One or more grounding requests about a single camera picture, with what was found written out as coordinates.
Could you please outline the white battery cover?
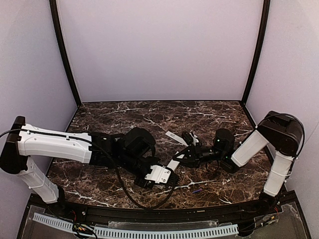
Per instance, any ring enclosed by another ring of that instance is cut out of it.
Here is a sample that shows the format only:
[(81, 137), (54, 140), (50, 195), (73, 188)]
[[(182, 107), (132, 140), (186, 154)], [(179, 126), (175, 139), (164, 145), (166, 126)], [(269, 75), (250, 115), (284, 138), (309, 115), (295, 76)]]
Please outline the white battery cover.
[(170, 131), (167, 131), (165, 134), (166, 134), (166, 136), (170, 137), (171, 139), (177, 141), (178, 143), (180, 143), (184, 146), (188, 146), (188, 144), (185, 142), (185, 140), (182, 137), (180, 137), (180, 136), (178, 136)]

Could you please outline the white remote control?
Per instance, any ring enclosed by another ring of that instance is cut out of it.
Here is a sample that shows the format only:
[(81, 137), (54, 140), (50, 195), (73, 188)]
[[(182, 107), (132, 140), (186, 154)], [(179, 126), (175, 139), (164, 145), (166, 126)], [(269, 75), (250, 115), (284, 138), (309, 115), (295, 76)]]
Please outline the white remote control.
[(166, 166), (167, 168), (170, 168), (172, 171), (175, 171), (180, 164), (180, 159), (183, 159), (184, 154), (180, 154), (179, 151), (176, 152), (175, 154), (175, 159), (173, 158), (168, 165)]

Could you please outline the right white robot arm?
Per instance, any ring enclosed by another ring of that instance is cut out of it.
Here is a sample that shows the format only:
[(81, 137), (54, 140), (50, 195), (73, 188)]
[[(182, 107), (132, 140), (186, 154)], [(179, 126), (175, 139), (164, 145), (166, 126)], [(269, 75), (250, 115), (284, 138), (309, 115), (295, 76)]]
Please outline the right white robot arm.
[(295, 116), (270, 111), (238, 145), (234, 134), (226, 128), (215, 132), (213, 145), (204, 147), (194, 135), (183, 132), (186, 148), (173, 160), (188, 168), (216, 161), (227, 173), (234, 174), (260, 151), (272, 153), (267, 181), (254, 206), (254, 213), (267, 213), (279, 202), (282, 187), (290, 177), (295, 161), (305, 144), (305, 128)]

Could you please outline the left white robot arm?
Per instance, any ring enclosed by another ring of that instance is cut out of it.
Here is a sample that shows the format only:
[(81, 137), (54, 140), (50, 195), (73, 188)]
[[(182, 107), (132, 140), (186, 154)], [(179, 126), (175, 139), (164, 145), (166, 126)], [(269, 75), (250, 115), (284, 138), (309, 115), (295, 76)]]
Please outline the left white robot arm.
[(167, 185), (173, 191), (178, 184), (176, 166), (164, 166), (155, 156), (156, 141), (145, 129), (135, 127), (127, 133), (66, 133), (40, 129), (26, 124), (25, 117), (16, 117), (6, 136), (0, 154), (0, 168), (19, 176), (46, 204), (64, 205), (64, 190), (52, 183), (37, 167), (32, 156), (70, 159), (82, 164), (113, 168), (123, 191), (119, 173), (123, 168), (135, 176), (141, 188)]

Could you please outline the black front rail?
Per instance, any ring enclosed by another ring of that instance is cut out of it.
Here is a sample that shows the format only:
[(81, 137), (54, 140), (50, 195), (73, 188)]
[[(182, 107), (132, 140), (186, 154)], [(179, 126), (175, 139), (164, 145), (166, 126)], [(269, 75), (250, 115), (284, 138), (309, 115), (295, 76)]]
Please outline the black front rail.
[(192, 209), (123, 209), (66, 202), (66, 205), (78, 213), (77, 220), (94, 223), (131, 222), (131, 223), (186, 223), (218, 220), (221, 223), (245, 223), (261, 216), (247, 209), (252, 202), (226, 206)]

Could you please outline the right black frame post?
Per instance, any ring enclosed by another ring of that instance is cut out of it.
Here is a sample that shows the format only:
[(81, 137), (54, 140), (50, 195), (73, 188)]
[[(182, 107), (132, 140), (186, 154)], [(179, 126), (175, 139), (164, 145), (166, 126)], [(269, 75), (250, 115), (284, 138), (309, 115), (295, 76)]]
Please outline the right black frame post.
[(260, 55), (261, 55), (261, 51), (262, 51), (262, 47), (263, 47), (263, 42), (264, 42), (264, 38), (265, 38), (267, 23), (268, 23), (270, 3), (271, 3), (270, 0), (263, 1), (261, 21), (260, 21), (255, 51), (254, 51), (254, 55), (252, 58), (252, 63), (251, 63), (249, 75), (247, 78), (246, 86), (244, 89), (244, 93), (243, 93), (243, 96), (241, 99), (241, 103), (243, 105), (247, 104), (247, 101), (249, 99), (249, 95), (250, 95), (250, 92), (251, 92), (251, 89), (253, 86), (253, 82), (255, 79), (255, 75), (257, 72), (257, 67), (258, 67), (258, 63), (259, 63), (259, 59), (260, 59)]

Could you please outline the black frame post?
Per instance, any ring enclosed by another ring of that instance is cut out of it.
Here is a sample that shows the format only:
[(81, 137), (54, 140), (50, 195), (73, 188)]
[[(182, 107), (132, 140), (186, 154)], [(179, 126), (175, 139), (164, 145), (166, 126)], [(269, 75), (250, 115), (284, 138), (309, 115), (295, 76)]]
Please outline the black frame post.
[(58, 4), (57, 4), (56, 0), (49, 0), (49, 4), (50, 4), (50, 11), (51, 11), (51, 17), (52, 17), (52, 22), (53, 22), (53, 26), (54, 26), (55, 36), (56, 36), (62, 64), (64, 67), (64, 71), (65, 71), (65, 74), (67, 77), (67, 81), (68, 81), (73, 99), (75, 101), (75, 104), (77, 107), (80, 107), (82, 105), (82, 102), (81, 102), (80, 95), (79, 95), (79, 92), (78, 92), (77, 87), (76, 87), (76, 83), (75, 83), (73, 73), (71, 70), (66, 46), (64, 43), (64, 38), (63, 38), (63, 34), (62, 34), (62, 28), (61, 28), (59, 13), (58, 13)]
[(244, 93), (243, 93), (243, 96), (241, 99), (241, 103), (243, 105), (247, 104), (247, 101), (249, 99), (249, 95), (250, 95), (250, 92), (251, 92), (251, 89), (253, 86), (253, 82), (255, 79), (255, 75), (257, 72), (257, 67), (258, 67), (258, 63), (259, 63), (259, 59), (260, 59), (260, 55), (261, 55), (261, 51), (262, 51), (262, 47), (263, 47), (263, 42), (264, 42), (264, 38), (265, 38), (267, 23), (268, 23), (270, 3), (271, 3), (270, 0), (263, 1), (261, 21), (260, 21), (255, 51), (254, 51), (254, 55), (252, 58), (252, 63), (251, 63), (249, 75), (247, 78), (246, 86), (244, 89)]

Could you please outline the left black frame post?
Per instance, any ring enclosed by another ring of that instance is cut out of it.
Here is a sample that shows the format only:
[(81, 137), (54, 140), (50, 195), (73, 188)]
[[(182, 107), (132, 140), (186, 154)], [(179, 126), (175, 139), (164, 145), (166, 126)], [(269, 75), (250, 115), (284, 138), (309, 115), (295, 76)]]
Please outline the left black frame post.
[(50, 4), (50, 11), (51, 11), (51, 17), (52, 17), (52, 22), (53, 22), (53, 26), (54, 26), (55, 36), (56, 36), (62, 64), (64, 67), (64, 71), (65, 71), (65, 74), (67, 77), (67, 81), (68, 81), (73, 99), (75, 101), (75, 104), (77, 107), (80, 107), (82, 105), (82, 102), (81, 102), (80, 95), (79, 95), (79, 92), (78, 92), (77, 87), (76, 87), (76, 83), (75, 83), (73, 73), (71, 70), (66, 46), (64, 43), (64, 38), (63, 38), (63, 34), (62, 34), (62, 28), (61, 28), (59, 13), (58, 13), (58, 4), (57, 4), (56, 0), (49, 0), (49, 4)]

